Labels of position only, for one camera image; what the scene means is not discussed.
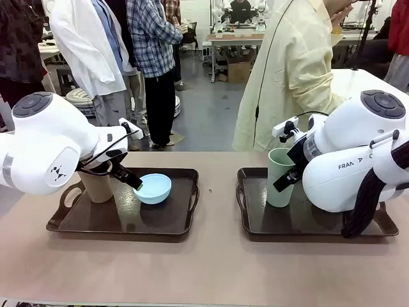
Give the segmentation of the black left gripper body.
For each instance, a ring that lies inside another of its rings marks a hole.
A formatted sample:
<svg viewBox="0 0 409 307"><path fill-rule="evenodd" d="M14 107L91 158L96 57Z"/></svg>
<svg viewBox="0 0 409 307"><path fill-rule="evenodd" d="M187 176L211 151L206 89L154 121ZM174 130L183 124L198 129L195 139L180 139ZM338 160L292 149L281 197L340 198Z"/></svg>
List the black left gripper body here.
<svg viewBox="0 0 409 307"><path fill-rule="evenodd" d="M113 161L117 159L119 162L123 160L123 158L126 156L127 151L123 150L108 150L105 153L100 153L100 155L97 157L98 153L95 152L95 154L90 157L87 160L82 160L79 161L77 165L78 170L82 169L93 169L99 167L99 165L106 163L107 161Z"/></svg>

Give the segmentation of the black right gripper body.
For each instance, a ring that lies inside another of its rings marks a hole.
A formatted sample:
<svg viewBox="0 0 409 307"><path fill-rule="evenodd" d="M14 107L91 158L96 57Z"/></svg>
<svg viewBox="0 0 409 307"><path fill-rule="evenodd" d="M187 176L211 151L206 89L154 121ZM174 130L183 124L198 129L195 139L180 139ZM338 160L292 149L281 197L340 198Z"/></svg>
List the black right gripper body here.
<svg viewBox="0 0 409 307"><path fill-rule="evenodd" d="M303 173L305 167L308 165L309 161L304 153L304 143L307 136L301 137L287 152L287 156L292 160L295 165L297 173Z"/></svg>

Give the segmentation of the light green tall cup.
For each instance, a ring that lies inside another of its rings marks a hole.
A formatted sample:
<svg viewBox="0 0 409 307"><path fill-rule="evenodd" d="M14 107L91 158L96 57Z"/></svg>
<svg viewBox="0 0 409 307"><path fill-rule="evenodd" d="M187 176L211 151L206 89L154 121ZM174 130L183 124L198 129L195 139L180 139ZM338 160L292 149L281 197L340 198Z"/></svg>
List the light green tall cup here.
<svg viewBox="0 0 409 307"><path fill-rule="evenodd" d="M274 183L285 175L293 166L293 161L288 157L289 148L274 148L268 153L268 182L267 202L273 207L288 205L293 192L293 184L279 192Z"/></svg>

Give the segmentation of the light blue bowl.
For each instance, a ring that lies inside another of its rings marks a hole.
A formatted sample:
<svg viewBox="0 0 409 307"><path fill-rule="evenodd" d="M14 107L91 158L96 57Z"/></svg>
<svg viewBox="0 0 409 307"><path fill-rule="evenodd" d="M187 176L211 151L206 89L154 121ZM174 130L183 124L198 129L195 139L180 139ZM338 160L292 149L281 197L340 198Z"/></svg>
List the light blue bowl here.
<svg viewBox="0 0 409 307"><path fill-rule="evenodd" d="M171 179L160 173L147 174L141 177L142 185L134 189L134 194L142 203L156 205L164 201L172 188Z"/></svg>

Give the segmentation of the brown tall cup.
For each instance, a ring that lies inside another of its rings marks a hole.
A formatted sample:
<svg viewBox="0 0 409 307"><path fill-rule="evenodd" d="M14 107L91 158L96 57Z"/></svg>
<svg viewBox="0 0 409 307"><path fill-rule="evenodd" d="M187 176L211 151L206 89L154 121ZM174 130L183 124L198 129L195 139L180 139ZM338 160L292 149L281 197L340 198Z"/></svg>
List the brown tall cup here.
<svg viewBox="0 0 409 307"><path fill-rule="evenodd" d="M78 174L93 203L104 203L113 197L109 171L111 162L104 162L92 169L79 170Z"/></svg>

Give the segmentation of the dark brown serving tray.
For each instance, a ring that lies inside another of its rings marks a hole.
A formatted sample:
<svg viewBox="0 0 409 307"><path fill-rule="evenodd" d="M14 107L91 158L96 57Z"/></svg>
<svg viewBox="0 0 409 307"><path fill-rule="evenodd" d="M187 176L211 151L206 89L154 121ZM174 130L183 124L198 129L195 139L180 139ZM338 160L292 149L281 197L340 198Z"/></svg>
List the dark brown serving tray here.
<svg viewBox="0 0 409 307"><path fill-rule="evenodd" d="M199 200L199 173L190 168L132 168L138 177L161 173L171 179L169 196L156 205L138 200L133 189L111 180L113 196L93 203L82 182L69 186L46 229L59 233L108 233L151 237L182 237L192 226Z"/></svg>
<svg viewBox="0 0 409 307"><path fill-rule="evenodd" d="M236 199L242 226L253 240L275 236L335 236L349 220L350 212L330 213L314 206L297 183L290 203L277 208L266 201L267 169L241 168L237 172Z"/></svg>

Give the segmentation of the person bare hand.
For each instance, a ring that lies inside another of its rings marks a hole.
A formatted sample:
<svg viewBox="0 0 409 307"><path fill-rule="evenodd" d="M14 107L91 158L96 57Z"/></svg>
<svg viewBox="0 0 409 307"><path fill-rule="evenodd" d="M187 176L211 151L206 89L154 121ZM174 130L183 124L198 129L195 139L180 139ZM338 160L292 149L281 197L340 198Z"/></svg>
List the person bare hand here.
<svg viewBox="0 0 409 307"><path fill-rule="evenodd" d="M330 14L330 21L332 24L332 34L341 33L341 22L353 10L351 0L334 0L328 4L327 10Z"/></svg>

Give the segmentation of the grey step stool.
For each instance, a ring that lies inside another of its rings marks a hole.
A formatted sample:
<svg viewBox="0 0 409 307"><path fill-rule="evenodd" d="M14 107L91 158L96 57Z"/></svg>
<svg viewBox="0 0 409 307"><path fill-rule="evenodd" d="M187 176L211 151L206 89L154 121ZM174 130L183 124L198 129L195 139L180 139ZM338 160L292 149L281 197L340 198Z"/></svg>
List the grey step stool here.
<svg viewBox="0 0 409 307"><path fill-rule="evenodd" d="M67 93L79 87L68 65L57 68L56 73L62 96L66 96Z"/></svg>

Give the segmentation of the person in yellow shirt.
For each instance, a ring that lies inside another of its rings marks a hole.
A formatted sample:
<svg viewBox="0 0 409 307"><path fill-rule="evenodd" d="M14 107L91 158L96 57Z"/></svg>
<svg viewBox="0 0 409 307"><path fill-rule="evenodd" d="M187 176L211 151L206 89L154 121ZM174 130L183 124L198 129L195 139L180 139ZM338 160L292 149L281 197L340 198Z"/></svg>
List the person in yellow shirt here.
<svg viewBox="0 0 409 307"><path fill-rule="evenodd" d="M330 114L346 99L332 92L334 0L275 0L243 97L233 148L269 151L279 146L274 126L298 114Z"/></svg>

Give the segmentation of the cardboard box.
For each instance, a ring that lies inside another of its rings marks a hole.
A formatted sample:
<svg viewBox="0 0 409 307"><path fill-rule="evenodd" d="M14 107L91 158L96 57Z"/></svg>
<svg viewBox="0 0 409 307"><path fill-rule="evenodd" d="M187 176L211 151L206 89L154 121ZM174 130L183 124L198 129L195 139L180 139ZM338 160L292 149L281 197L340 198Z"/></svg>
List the cardboard box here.
<svg viewBox="0 0 409 307"><path fill-rule="evenodd" d="M233 84L246 84L252 68L252 56L227 58L228 82Z"/></svg>

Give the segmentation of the person in plaid shirt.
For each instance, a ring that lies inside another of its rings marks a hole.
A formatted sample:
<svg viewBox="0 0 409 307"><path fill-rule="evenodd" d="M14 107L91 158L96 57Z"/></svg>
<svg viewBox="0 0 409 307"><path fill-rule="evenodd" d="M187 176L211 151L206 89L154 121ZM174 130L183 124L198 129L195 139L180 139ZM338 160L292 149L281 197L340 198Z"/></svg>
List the person in plaid shirt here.
<svg viewBox="0 0 409 307"><path fill-rule="evenodd" d="M160 0L127 0L127 24L144 78L151 146L171 146L176 107L173 46L182 41L182 32L166 20Z"/></svg>

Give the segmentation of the background workbench with robot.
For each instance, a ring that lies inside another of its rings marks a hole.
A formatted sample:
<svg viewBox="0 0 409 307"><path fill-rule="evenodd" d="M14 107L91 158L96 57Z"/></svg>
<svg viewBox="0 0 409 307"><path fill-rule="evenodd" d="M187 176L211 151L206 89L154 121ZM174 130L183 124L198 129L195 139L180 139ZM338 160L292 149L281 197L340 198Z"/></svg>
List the background workbench with robot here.
<svg viewBox="0 0 409 307"><path fill-rule="evenodd" d="M216 77L216 48L250 45L260 46L266 30L266 17L269 7L266 0L249 0L251 7L248 10L250 19L245 23L230 22L233 12L233 0L210 0L212 18L210 34L205 42L212 51L212 72L210 82L215 82Z"/></svg>

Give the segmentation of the person in dark patterned top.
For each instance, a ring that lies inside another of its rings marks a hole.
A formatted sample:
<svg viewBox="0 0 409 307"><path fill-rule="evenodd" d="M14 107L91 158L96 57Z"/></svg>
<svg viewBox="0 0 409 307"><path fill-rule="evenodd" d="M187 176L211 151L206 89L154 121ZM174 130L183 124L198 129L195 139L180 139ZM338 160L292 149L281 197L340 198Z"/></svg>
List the person in dark patterned top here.
<svg viewBox="0 0 409 307"><path fill-rule="evenodd" d="M42 34L42 19L25 0L0 0L0 96L10 107L45 90L38 48Z"/></svg>

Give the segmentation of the person in red jacket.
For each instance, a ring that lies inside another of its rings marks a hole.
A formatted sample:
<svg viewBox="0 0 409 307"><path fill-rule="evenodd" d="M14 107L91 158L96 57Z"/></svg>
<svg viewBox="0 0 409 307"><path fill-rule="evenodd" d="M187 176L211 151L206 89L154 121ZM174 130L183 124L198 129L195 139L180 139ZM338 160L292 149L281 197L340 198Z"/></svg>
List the person in red jacket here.
<svg viewBox="0 0 409 307"><path fill-rule="evenodd" d="M384 81L406 92L409 86L409 0L397 0L392 8L388 47L394 56Z"/></svg>

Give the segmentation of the person in black top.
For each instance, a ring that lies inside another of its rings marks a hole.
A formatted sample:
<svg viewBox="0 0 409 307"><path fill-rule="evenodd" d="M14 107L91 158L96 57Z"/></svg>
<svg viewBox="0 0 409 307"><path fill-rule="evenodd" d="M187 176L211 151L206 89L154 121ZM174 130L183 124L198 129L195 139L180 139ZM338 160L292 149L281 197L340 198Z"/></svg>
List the person in black top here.
<svg viewBox="0 0 409 307"><path fill-rule="evenodd" d="M251 18L251 4L248 0L233 0L231 3L231 18L232 24L239 22L245 23Z"/></svg>

